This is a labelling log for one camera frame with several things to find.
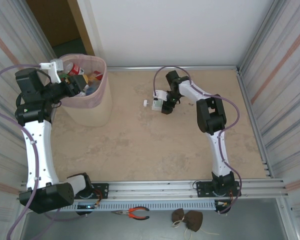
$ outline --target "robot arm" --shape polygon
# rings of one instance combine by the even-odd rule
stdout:
[[[62,70],[62,61],[41,63],[42,70],[48,70],[50,83],[43,85],[35,68],[25,68],[15,73],[16,82],[21,89],[15,111],[18,123],[33,136],[31,142],[23,132],[28,162],[27,192],[20,193],[19,201],[26,205],[34,190],[36,167],[39,168],[39,181],[35,197],[30,209],[40,214],[54,209],[72,205],[75,195],[82,192],[89,195],[92,192],[91,181],[86,173],[68,177],[60,183],[57,177],[51,149],[51,114],[53,104],[65,97],[73,97],[80,93],[88,79],[83,75],[69,76],[61,81],[57,71]],[[39,166],[36,166],[35,152],[32,144],[36,144]]]
[[[211,94],[190,82],[188,76],[179,77],[176,71],[170,71],[165,77],[170,85],[170,91],[156,90],[153,94],[154,101],[163,101],[161,112],[170,114],[181,97],[189,98],[196,103],[198,127],[209,140],[212,150],[212,181],[209,186],[205,186],[204,191],[218,197],[225,196],[232,190],[235,193],[238,182],[235,181],[234,173],[225,164],[225,162],[229,164],[225,132],[219,136],[227,122],[222,100],[212,97]],[[219,138],[224,161],[219,148]]]

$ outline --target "pliers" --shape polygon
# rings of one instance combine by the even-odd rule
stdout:
[[[133,218],[135,220],[146,220],[146,219],[149,218],[149,216],[136,216],[136,215],[134,215],[132,212],[134,212],[136,210],[149,211],[149,209],[144,207],[144,206],[137,206],[137,207],[129,208],[129,210],[112,211],[112,213],[113,214],[119,214],[119,215],[128,215],[129,218]]]

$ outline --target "green floor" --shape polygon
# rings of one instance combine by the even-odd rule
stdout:
[[[58,58],[66,54],[87,54],[81,38],[54,46],[52,49]]]

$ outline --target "wooden door frame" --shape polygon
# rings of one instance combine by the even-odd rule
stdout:
[[[84,18],[82,17],[82,13],[77,0],[67,0],[70,6],[75,24],[78,28],[81,40],[83,42],[86,54],[95,56],[95,51],[92,47],[88,31],[84,22]]]

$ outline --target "doorway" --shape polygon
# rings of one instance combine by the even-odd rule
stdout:
[[[26,0],[55,55],[94,55],[76,0]]]

